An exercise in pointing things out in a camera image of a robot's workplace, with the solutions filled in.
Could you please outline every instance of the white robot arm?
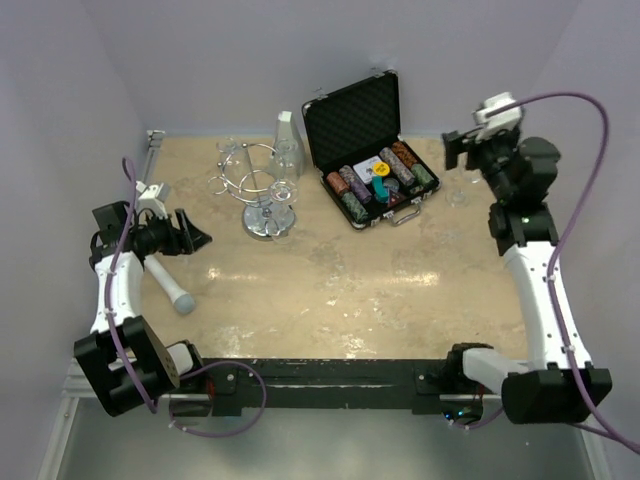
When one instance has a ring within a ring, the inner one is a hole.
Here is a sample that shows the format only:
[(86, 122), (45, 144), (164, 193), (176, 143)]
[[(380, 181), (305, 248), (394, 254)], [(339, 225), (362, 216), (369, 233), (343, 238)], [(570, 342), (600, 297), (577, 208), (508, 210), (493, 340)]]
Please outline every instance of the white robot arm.
[[(197, 350), (190, 342), (185, 340), (165, 347), (153, 333), (141, 315), (140, 282), (143, 264), (146, 265), (146, 259), (154, 253), (190, 255), (210, 243), (212, 238), (196, 228), (182, 209), (175, 212), (178, 228), (172, 224), (164, 206), (168, 187), (147, 187), (138, 182), (137, 189), (142, 208), (139, 213), (143, 210), (149, 212), (144, 224), (136, 221), (134, 225), (127, 225), (125, 202), (105, 205), (93, 211), (99, 231), (91, 242), (90, 263), (99, 280), (98, 309), (90, 335), (74, 345), (74, 357), (104, 409), (113, 416), (140, 405), (143, 399), (125, 367), (113, 365), (116, 348), (107, 320), (105, 295), (110, 296), (118, 338), (132, 354), (129, 368), (135, 370), (137, 380), (150, 398), (174, 390), (179, 385), (181, 374), (202, 365)], [(118, 240), (125, 228), (128, 229), (126, 241), (112, 271)], [(107, 293), (109, 277), (111, 285)]]
[[(547, 285), (547, 263), (558, 235), (543, 202), (557, 175), (560, 152), (548, 141), (520, 140), (522, 107), (492, 112), (514, 103), (510, 93), (486, 100), (474, 113), (477, 127), (442, 135), (446, 167), (467, 153), (466, 168), (479, 169), (497, 202), (489, 229), (518, 289), (525, 321), (528, 362), (523, 366), (491, 348), (465, 348), (464, 377), (500, 393), (513, 423), (580, 422), (588, 409), (577, 390)], [(571, 314), (559, 265), (554, 285), (580, 373), (597, 404), (611, 390), (606, 369), (593, 367)]]
[[(169, 214), (164, 205), (169, 196), (169, 186), (160, 183), (158, 185), (145, 185), (143, 182), (136, 182), (136, 190), (140, 194), (138, 197), (138, 208), (140, 211), (151, 211), (158, 218), (168, 218)], [(165, 270), (162, 264), (154, 255), (149, 255), (144, 259), (144, 268), (153, 275), (158, 284), (165, 291), (173, 307), (181, 315), (187, 315), (196, 308), (196, 302), (191, 294), (184, 290), (173, 277)]]

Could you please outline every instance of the gray handle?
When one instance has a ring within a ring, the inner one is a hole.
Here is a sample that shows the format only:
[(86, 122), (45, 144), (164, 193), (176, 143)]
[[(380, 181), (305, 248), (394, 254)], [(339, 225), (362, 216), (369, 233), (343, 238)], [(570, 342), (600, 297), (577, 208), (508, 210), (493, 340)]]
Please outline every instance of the gray handle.
[(411, 203), (413, 203), (413, 205), (415, 206), (415, 211), (411, 212), (410, 214), (405, 215), (404, 217), (402, 217), (400, 219), (396, 219), (395, 218), (395, 212), (391, 211), (391, 212), (385, 213), (384, 214), (384, 218), (389, 220), (391, 222), (391, 225), (393, 225), (394, 227), (399, 227), (403, 223), (407, 223), (409, 220), (411, 220), (413, 218), (416, 218), (418, 215), (420, 215), (420, 212), (422, 212), (422, 200), (421, 199), (416, 198)]

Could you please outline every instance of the lavender wall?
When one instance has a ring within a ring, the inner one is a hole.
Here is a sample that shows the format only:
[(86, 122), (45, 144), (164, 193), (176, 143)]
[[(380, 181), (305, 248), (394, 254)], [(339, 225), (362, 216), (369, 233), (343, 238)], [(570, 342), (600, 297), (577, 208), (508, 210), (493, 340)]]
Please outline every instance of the lavender wall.
[[(640, 4), (583, 0), (534, 91), (592, 93), (611, 116), (611, 146), (602, 175), (563, 255), (576, 322), (596, 365), (611, 369), (614, 390), (603, 411), (640, 440)], [(545, 134), (564, 154), (550, 205), (562, 228), (593, 165), (598, 115), (575, 100), (529, 109), (527, 132)], [(616, 478), (637, 478), (640, 459), (607, 442)]]
[(372, 65), (399, 70), (405, 131), (459, 127), (479, 100), (533, 87), (579, 4), (83, 2), (145, 124), (191, 134), (271, 132), (280, 110), (298, 112), (315, 88)]
[(0, 465), (35, 478), (92, 323), (91, 208), (124, 193), (142, 122), (77, 0), (0, 5)]

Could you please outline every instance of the beige marble surface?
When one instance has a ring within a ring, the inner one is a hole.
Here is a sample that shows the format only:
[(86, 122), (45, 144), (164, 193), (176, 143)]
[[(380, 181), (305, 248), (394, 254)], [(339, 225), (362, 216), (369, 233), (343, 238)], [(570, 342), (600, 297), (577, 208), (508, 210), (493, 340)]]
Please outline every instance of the beige marble surface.
[(196, 310), (178, 315), (147, 274), (145, 318), (165, 343), (188, 338), (215, 357), (441, 358), (479, 341), (526, 358), (516, 290), (487, 227), (490, 191), (465, 184), (469, 205), (450, 207), (440, 142), (407, 141), (444, 177), (418, 218), (356, 232), (307, 168), (292, 241), (277, 245), (247, 236), (240, 202), (210, 194), (215, 138), (165, 140), (153, 180), (172, 186), (168, 207), (185, 208), (214, 243), (159, 257)]

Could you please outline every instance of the purple cable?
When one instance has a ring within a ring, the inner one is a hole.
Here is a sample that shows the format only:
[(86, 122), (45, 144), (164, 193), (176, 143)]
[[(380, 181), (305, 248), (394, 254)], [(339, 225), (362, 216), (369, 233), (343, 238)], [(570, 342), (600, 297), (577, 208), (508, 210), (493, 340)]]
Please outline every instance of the purple cable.
[(124, 369), (127, 371), (129, 377), (131, 377), (131, 381), (144, 400), (145, 405), (149, 408), (151, 413), (157, 413), (158, 408), (156, 404), (153, 402), (153, 400), (151, 400), (151, 397), (147, 393), (147, 390), (144, 388), (144, 385), (142, 385), (140, 378), (136, 374), (133, 365), (131, 365), (129, 358), (127, 357), (127, 353), (124, 351), (124, 347), (122, 346), (122, 342), (120, 341), (120, 337), (118, 336), (118, 331), (116, 330), (116, 323), (114, 318), (115, 315), (113, 313), (111, 304), (111, 284), (113, 283), (113, 277), (117, 275), (117, 273), (115, 272), (116, 266), (118, 265), (118, 257), (120, 256), (120, 254), (122, 253), (122, 249), (124, 248), (124, 243), (127, 240), (127, 235), (129, 234), (129, 226), (133, 221), (133, 216), (135, 215), (136, 210), (136, 168), (129, 157), (124, 157), (122, 159), (122, 169), (131, 182), (131, 201), (129, 202), (129, 208), (127, 209), (127, 219), (125, 221), (124, 228), (122, 229), (122, 233), (120, 234), (120, 238), (118, 239), (116, 250), (113, 253), (111, 266), (109, 267), (110, 272), (107, 274), (107, 281), (104, 284), (104, 307), (107, 315), (107, 323), (109, 324), (109, 332), (111, 333), (111, 338), (113, 339), (113, 344), (116, 347), (118, 356), (120, 357), (120, 360), (122, 360)]
[(258, 380), (258, 383), (260, 383), (260, 388), (262, 389), (262, 403), (260, 404), (260, 410), (258, 410), (258, 413), (256, 413), (256, 415), (247, 423), (245, 423), (241, 427), (236, 428), (235, 430), (231, 430), (229, 432), (223, 432), (223, 433), (215, 433), (215, 432), (202, 432), (200, 430), (194, 430), (193, 428), (185, 427), (184, 425), (176, 422), (175, 415), (173, 414), (173, 410), (171, 410), (171, 407), (169, 407), (169, 418), (171, 418), (172, 425), (175, 425), (177, 428), (179, 428), (185, 433), (190, 433), (191, 435), (197, 435), (198, 437), (227, 438), (227, 437), (232, 437), (234, 435), (238, 435), (240, 433), (246, 432), (251, 427), (253, 427), (258, 420), (260, 420), (260, 417), (262, 417), (262, 414), (264, 413), (264, 409), (267, 405), (267, 386), (265, 385), (264, 380), (258, 374), (258, 372), (256, 372), (249, 365), (246, 365), (242, 362), (236, 362), (235, 360), (221, 360), (219, 362), (214, 362), (214, 363), (205, 365), (204, 367), (199, 368), (198, 370), (195, 370), (193, 372), (187, 373), (182, 377), (180, 377), (180, 380), (186, 380), (188, 378), (195, 377), (196, 375), (200, 375), (201, 373), (206, 372), (211, 368), (219, 367), (222, 365), (234, 365), (236, 367), (244, 368), (245, 370), (248, 370), (249, 373), (251, 373), (254, 377), (256, 377), (256, 379)]
[[(558, 257), (560, 256), (560, 252), (564, 249), (573, 228), (576, 225), (578, 220), (578, 216), (582, 212), (585, 202), (589, 195), (591, 194), (591, 190), (593, 188), (593, 184), (600, 173), (600, 168), (602, 167), (602, 163), (604, 161), (604, 154), (607, 150), (607, 143), (609, 142), (609, 116), (607, 115), (607, 111), (604, 106), (595, 98), (590, 95), (586, 95), (584, 93), (579, 92), (554, 92), (554, 93), (545, 93), (541, 95), (534, 95), (529, 98), (525, 98), (524, 100), (519, 100), (515, 103), (511, 103), (504, 107), (501, 107), (493, 112), (491, 112), (488, 117), (493, 117), (494, 115), (498, 115), (502, 112), (510, 110), (512, 108), (521, 107), (528, 103), (537, 102), (538, 100), (544, 100), (547, 98), (554, 97), (574, 97), (585, 100), (591, 103), (598, 112), (600, 113), (600, 117), (602, 118), (602, 139), (600, 140), (600, 149), (598, 151), (598, 156), (596, 157), (595, 164), (593, 165), (593, 170), (589, 175), (589, 179), (578, 199), (578, 203), (576, 204), (576, 208), (571, 214), (571, 218), (569, 219), (569, 223), (567, 224), (567, 228), (564, 233), (560, 236), (560, 240), (558, 241), (558, 245), (556, 246), (551, 258), (549, 259), (549, 264), (547, 266), (547, 285), (549, 288), (549, 296), (551, 297), (551, 303), (553, 305), (553, 310), (556, 315), (556, 320), (558, 322), (558, 328), (560, 329), (560, 335), (562, 337), (562, 342), (565, 346), (565, 350), (567, 353), (567, 358), (569, 360), (569, 365), (571, 366), (571, 372), (573, 373), (573, 377), (575, 379), (576, 385), (578, 386), (578, 390), (580, 391), (580, 395), (584, 400), (585, 405), (591, 412), (591, 414), (600, 422), (600, 424), (604, 427), (604, 429), (609, 434), (607, 438), (611, 438), (612, 440), (621, 443), (625, 447), (627, 447), (632, 452), (640, 455), (640, 445), (629, 440), (624, 437), (620, 432), (618, 432), (609, 422), (602, 416), (602, 414), (598, 411), (596, 405), (591, 400), (589, 396), (589, 392), (587, 392), (587, 387), (582, 380), (582, 376), (580, 375), (580, 369), (578, 367), (578, 363), (576, 361), (575, 354), (573, 352), (573, 346), (571, 345), (571, 337), (569, 336), (569, 332), (567, 330), (567, 325), (564, 321), (564, 316), (562, 315), (562, 309), (560, 307), (560, 302), (558, 301), (558, 293), (556, 292), (555, 287), (555, 277), (554, 277), (554, 268), (556, 263), (558, 262)], [(591, 431), (591, 427), (582, 428), (583, 430)]]
[(599, 428), (591, 427), (589, 425), (585, 425), (584, 423), (571, 423), (569, 425), (572, 427), (576, 427), (577, 429), (584, 430), (585, 432), (593, 433), (594, 435), (608, 438), (609, 440), (613, 440), (614, 442), (617, 442), (614, 436), (605, 430), (600, 430)]

